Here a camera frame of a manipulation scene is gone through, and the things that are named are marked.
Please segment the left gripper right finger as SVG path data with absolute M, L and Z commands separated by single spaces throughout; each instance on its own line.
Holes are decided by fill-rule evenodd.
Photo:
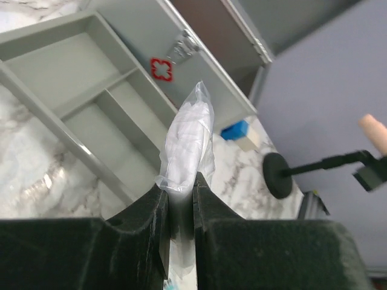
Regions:
M 247 220 L 197 174 L 199 289 L 371 289 L 349 231 L 328 220 Z

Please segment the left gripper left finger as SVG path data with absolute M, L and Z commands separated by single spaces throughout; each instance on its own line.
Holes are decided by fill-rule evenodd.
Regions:
M 114 217 L 1 221 L 2 289 L 161 289 L 169 259 L 166 192 Z

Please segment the white gauze pack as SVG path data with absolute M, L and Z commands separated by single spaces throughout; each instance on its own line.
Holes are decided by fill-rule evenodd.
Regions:
M 158 187 L 168 195 L 171 221 L 170 263 L 179 278 L 195 264 L 193 188 L 197 173 L 211 178 L 214 111 L 204 82 L 198 82 L 185 99 L 167 131 L 160 152 Z

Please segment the grey plastic tray insert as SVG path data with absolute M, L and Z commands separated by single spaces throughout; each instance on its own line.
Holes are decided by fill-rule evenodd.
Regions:
M 2 33 L 1 81 L 108 196 L 129 205 L 153 186 L 177 110 L 101 15 Z

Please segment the grey metal case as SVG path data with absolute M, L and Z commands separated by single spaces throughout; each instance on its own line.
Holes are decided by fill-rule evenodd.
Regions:
M 180 106 L 203 81 L 216 131 L 256 114 L 272 56 L 232 1 L 87 1 Z

